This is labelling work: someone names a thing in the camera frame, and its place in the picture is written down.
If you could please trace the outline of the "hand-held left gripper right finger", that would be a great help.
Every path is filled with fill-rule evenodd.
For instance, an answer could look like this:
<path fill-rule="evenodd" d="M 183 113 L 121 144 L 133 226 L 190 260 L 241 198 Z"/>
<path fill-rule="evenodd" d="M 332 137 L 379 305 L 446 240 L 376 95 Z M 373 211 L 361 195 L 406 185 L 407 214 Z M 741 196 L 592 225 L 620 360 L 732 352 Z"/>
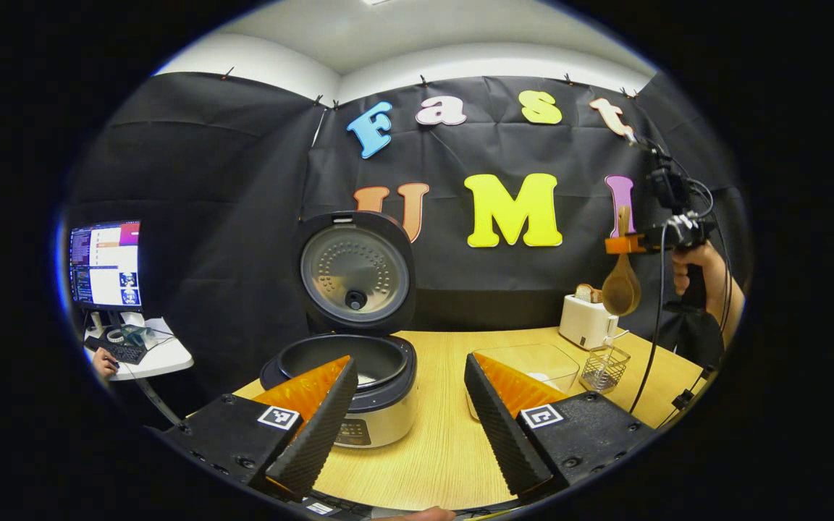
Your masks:
<path fill-rule="evenodd" d="M 507 489 L 520 500 L 575 488 L 655 433 L 602 394 L 568 396 L 482 352 L 467 356 L 464 383 Z"/>

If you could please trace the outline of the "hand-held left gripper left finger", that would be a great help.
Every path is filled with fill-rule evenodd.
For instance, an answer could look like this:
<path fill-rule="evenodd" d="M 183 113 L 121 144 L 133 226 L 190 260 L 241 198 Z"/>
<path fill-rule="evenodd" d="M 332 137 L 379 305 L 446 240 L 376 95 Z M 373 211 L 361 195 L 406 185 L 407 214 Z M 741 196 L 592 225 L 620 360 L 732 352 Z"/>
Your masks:
<path fill-rule="evenodd" d="M 333 449 L 357 385 L 356 360 L 345 355 L 254 399 L 222 394 L 160 439 L 219 477 L 301 501 Z"/>

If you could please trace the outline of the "computer monitor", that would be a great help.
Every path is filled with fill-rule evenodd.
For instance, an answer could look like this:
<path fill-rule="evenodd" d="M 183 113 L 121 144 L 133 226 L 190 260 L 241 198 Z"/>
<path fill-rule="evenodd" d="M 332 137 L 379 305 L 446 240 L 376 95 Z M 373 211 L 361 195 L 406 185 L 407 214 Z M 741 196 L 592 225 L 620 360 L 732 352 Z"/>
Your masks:
<path fill-rule="evenodd" d="M 141 311 L 141 221 L 96 222 L 69 235 L 69 290 L 83 309 Z"/>

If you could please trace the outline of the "wooden spoon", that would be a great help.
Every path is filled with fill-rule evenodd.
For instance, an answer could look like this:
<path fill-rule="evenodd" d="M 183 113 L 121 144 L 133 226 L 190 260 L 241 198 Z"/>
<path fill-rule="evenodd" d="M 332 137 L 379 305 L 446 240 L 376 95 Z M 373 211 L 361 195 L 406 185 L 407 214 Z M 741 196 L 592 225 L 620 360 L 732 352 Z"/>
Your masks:
<path fill-rule="evenodd" d="M 623 205 L 617 211 L 617 235 L 628 233 L 630 207 Z M 602 285 L 603 304 L 612 315 L 619 317 L 632 313 L 639 306 L 641 288 L 638 277 L 626 254 L 616 255 L 615 267 Z"/>

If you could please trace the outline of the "white toaster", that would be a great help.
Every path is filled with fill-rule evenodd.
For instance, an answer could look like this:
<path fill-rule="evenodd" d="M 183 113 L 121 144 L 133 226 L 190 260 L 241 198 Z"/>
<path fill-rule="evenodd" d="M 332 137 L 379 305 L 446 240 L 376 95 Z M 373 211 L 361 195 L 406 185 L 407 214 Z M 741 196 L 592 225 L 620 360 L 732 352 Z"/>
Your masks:
<path fill-rule="evenodd" d="M 589 302 L 566 295 L 558 332 L 577 347 L 592 352 L 599 347 L 613 346 L 618 319 L 601 302 Z"/>

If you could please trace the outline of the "clear plastic container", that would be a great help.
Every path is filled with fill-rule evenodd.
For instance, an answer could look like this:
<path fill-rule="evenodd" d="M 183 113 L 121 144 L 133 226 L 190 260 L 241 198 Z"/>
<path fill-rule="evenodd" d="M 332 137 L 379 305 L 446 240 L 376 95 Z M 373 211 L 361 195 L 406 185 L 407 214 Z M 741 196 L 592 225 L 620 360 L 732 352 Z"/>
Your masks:
<path fill-rule="evenodd" d="M 512 418 L 572 396 L 580 369 L 559 347 L 547 344 L 483 347 L 469 357 L 482 366 Z"/>

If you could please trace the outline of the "black backdrop cloth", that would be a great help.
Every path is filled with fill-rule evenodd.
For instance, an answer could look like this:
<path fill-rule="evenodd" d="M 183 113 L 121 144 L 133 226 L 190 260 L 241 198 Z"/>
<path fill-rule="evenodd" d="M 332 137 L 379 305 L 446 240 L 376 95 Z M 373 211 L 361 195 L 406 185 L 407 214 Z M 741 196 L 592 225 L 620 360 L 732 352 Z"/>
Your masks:
<path fill-rule="evenodd" d="M 160 74 L 75 167 L 67 228 L 141 222 L 143 313 L 194 358 L 158 382 L 182 409 L 241 388 L 310 333 L 292 237 L 301 220 L 354 210 L 363 189 L 387 189 L 383 212 L 419 228 L 410 329 L 556 326 L 563 296 L 598 286 L 613 265 L 607 176 L 634 181 L 636 227 L 667 217 L 644 185 L 648 155 L 590 106 L 601 98 L 711 188 L 715 246 L 750 287 L 737 172 L 663 76 L 635 98 L 545 78 L 434 80 L 333 110 L 255 80 Z"/>

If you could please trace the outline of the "clear chopstick holder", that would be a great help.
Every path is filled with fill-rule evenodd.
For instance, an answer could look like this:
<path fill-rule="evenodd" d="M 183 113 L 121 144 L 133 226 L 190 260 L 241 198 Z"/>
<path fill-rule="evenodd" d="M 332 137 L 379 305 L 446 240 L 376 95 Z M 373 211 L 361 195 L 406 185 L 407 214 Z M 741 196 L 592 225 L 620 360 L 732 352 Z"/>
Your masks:
<path fill-rule="evenodd" d="M 619 385 L 628 368 L 630 354 L 612 344 L 596 347 L 589 353 L 580 381 L 589 391 L 608 394 Z"/>

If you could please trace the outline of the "black keyboard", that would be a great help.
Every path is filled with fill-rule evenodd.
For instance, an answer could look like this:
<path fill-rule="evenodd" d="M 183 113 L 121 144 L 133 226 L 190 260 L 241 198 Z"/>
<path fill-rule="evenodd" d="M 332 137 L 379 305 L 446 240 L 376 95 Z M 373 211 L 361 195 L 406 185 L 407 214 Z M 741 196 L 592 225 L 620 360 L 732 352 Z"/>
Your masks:
<path fill-rule="evenodd" d="M 99 339 L 95 336 L 87 336 L 84 339 L 84 346 L 89 347 L 94 352 L 99 347 L 103 347 L 106 352 L 113 355 L 121 363 L 126 364 L 139 364 L 145 358 L 146 354 L 148 354 L 148 350 L 145 347 L 116 343 L 106 339 Z"/>

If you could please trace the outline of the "silver black rice cooker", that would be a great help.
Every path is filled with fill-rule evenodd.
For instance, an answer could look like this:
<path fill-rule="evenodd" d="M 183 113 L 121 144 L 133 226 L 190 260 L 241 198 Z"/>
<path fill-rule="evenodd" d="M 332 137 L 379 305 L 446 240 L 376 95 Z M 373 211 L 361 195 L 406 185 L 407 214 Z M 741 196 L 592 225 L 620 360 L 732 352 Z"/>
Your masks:
<path fill-rule="evenodd" d="M 356 392 L 335 444 L 376 449 L 403 439 L 415 419 L 418 368 L 413 344 L 398 336 L 415 310 L 415 268 L 408 234 L 373 211 L 338 211 L 302 221 L 292 261 L 312 333 L 262 366 L 274 388 L 349 355 Z"/>

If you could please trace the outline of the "small white side table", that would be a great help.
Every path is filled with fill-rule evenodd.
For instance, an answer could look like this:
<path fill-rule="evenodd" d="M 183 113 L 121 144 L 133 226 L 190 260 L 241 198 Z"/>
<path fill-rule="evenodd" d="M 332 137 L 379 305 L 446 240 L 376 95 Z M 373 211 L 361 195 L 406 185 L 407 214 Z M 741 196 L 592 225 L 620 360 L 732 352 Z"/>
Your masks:
<path fill-rule="evenodd" d="M 118 373 L 110 376 L 110 381 L 126 381 L 142 377 L 153 377 L 188 369 L 194 364 L 191 353 L 172 333 L 171 327 L 163 318 L 145 319 L 139 313 L 120 313 L 125 323 L 145 326 L 153 330 L 153 346 L 139 364 L 120 363 Z"/>

